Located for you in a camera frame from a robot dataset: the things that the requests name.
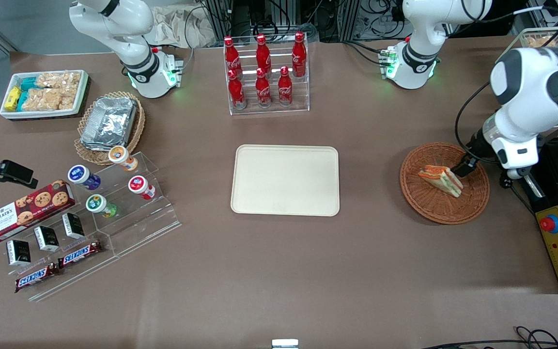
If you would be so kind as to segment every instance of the white cloth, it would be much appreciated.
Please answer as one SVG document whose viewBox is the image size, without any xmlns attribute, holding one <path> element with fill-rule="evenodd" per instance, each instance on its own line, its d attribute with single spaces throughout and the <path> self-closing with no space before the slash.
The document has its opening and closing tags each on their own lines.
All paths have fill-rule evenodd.
<svg viewBox="0 0 558 349">
<path fill-rule="evenodd" d="M 199 4 L 175 4 L 153 7 L 155 17 L 155 41 L 158 45 L 170 44 L 178 47 L 204 47 L 217 41 L 212 30 L 206 9 Z M 186 39 L 184 38 L 184 21 L 186 22 Z"/>
</svg>

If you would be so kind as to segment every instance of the round wicker basket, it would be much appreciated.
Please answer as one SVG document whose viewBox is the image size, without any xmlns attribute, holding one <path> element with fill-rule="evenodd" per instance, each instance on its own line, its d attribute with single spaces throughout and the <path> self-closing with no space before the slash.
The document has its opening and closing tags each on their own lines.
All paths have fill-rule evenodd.
<svg viewBox="0 0 558 349">
<path fill-rule="evenodd" d="M 141 134 L 143 133 L 143 127 L 144 124 L 146 123 L 146 113 L 144 112 L 143 107 L 141 106 L 141 102 L 139 102 L 139 99 L 134 95 L 132 95 L 131 93 L 122 92 L 122 91 L 107 93 L 106 95 L 103 95 L 103 97 L 114 97 L 114 98 L 126 97 L 137 102 L 137 113 L 135 114 L 135 124 L 133 125 L 133 129 L 130 132 L 130 139 L 128 141 L 128 145 L 126 146 L 128 151 L 132 154 L 133 150 L 135 150 L 135 146 L 137 146 L 137 143 L 139 143 L 139 139 L 141 139 Z M 85 129 L 85 126 L 87 124 L 87 119 L 89 118 L 89 115 L 92 113 L 93 106 L 95 105 L 95 103 L 96 101 L 94 101 L 92 105 L 89 106 L 89 108 L 87 108 L 83 117 L 81 118 L 81 121 L 79 122 L 79 126 L 77 127 L 77 130 L 79 131 L 79 136 L 83 133 L 83 130 Z M 77 154 L 79 154 L 79 156 L 86 161 L 98 165 L 102 165 L 102 166 L 108 166 L 112 164 L 111 161 L 109 161 L 109 158 L 107 157 L 109 152 L 98 152 L 96 150 L 89 150 L 81 144 L 80 139 L 75 140 L 75 149 L 77 150 Z"/>
<path fill-rule="evenodd" d="M 423 217 L 442 224 L 462 224 L 475 219 L 488 203 L 490 182 L 481 164 L 467 177 L 460 197 L 434 188 L 417 173 L 425 165 L 454 167 L 465 152 L 449 143 L 427 143 L 410 152 L 400 169 L 400 185 L 408 203 Z"/>
</svg>

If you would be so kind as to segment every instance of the acrylic bottle rack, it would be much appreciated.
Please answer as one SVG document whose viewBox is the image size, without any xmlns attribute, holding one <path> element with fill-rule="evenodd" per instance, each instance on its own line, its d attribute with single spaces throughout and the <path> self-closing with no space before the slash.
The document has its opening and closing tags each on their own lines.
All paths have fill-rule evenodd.
<svg viewBox="0 0 558 349">
<path fill-rule="evenodd" d="M 25 287 L 14 296 L 25 296 L 33 302 L 44 300 L 181 225 L 173 205 L 163 195 L 157 179 L 160 177 L 158 168 L 141 152 L 135 153 L 133 157 L 139 161 L 139 165 L 132 172 L 126 172 L 119 165 L 111 165 L 95 173 L 101 180 L 100 186 L 96 190 L 89 191 L 84 187 L 72 185 L 76 204 L 65 212 L 79 216 L 86 235 L 84 238 L 76 240 L 66 235 L 62 223 L 62 214 L 65 212 L 60 212 L 7 239 L 27 241 L 32 260 L 30 265 L 9 267 L 11 296 L 14 292 L 15 280 L 44 268 L 50 263 L 57 264 L 58 258 L 63 258 L 91 241 L 100 240 L 103 251 L 68 265 L 58 274 L 35 285 Z M 145 200 L 128 189 L 129 179 L 137 175 L 146 177 L 149 184 L 155 187 L 153 199 Z M 101 194 L 106 197 L 107 201 L 115 204 L 117 206 L 116 215 L 105 218 L 86 210 L 85 202 L 93 194 Z M 49 252 L 38 248 L 33 229 L 39 225 L 55 230 L 60 244 L 58 250 Z M 3 255 L 2 261 L 7 260 L 5 241 L 0 243 L 0 253 Z"/>
<path fill-rule="evenodd" d="M 231 102 L 230 91 L 228 93 L 228 106 L 230 115 L 243 115 L 254 113 L 277 113 L 277 112 L 296 112 L 310 110 L 310 49 L 305 33 L 305 49 L 307 51 L 307 59 L 305 61 L 306 72 L 304 77 L 296 78 L 292 75 L 292 48 L 294 47 L 294 33 L 292 34 L 275 34 L 266 36 L 266 44 L 270 50 L 270 62 L 272 66 L 272 77 L 268 79 L 270 83 L 270 96 L 272 104 L 268 108 L 262 108 L 257 102 L 257 92 L 255 90 L 255 80 L 257 76 L 257 60 L 255 59 L 255 51 L 257 42 L 254 36 L 232 37 L 234 47 L 240 55 L 242 66 L 242 90 L 247 99 L 247 107 L 239 110 L 234 108 Z M 223 61 L 225 60 L 225 48 L 223 47 Z M 282 66 L 288 66 L 290 69 L 290 79 L 292 79 L 292 105 L 284 107 L 279 103 L 279 69 Z M 226 86 L 230 82 L 228 78 L 228 66 L 225 66 Z"/>
</svg>

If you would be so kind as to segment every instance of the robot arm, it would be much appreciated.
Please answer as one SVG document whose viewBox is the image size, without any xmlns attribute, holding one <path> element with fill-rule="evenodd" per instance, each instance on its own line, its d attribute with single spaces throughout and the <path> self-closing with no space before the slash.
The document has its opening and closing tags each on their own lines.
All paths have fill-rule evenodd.
<svg viewBox="0 0 558 349">
<path fill-rule="evenodd" d="M 133 86 L 144 97 L 157 98 L 176 86 L 175 59 L 152 52 L 142 35 L 149 33 L 154 17 L 141 0 L 80 0 L 69 9 L 73 26 L 118 55 Z"/>
<path fill-rule="evenodd" d="M 474 18 L 482 19 L 490 11 L 492 0 L 464 0 L 466 11 Z M 460 0 L 405 0 L 402 4 L 406 19 L 414 27 L 410 41 L 389 46 L 383 51 L 388 57 L 386 78 L 406 89 L 425 85 L 432 75 L 436 57 L 447 39 L 443 23 L 469 24 Z"/>
<path fill-rule="evenodd" d="M 496 156 L 507 177 L 518 179 L 538 162 L 537 136 L 558 125 L 558 48 L 511 49 L 492 69 L 490 86 L 501 108 L 452 170 L 464 177 L 479 159 Z"/>
</svg>

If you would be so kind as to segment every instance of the walkers cookie box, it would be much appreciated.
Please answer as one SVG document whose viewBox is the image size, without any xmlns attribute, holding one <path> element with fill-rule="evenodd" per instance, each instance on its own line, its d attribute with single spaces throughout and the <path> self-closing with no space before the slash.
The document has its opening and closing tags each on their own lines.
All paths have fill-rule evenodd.
<svg viewBox="0 0 558 349">
<path fill-rule="evenodd" d="M 55 181 L 0 208 L 0 242 L 75 205 L 70 185 Z"/>
</svg>

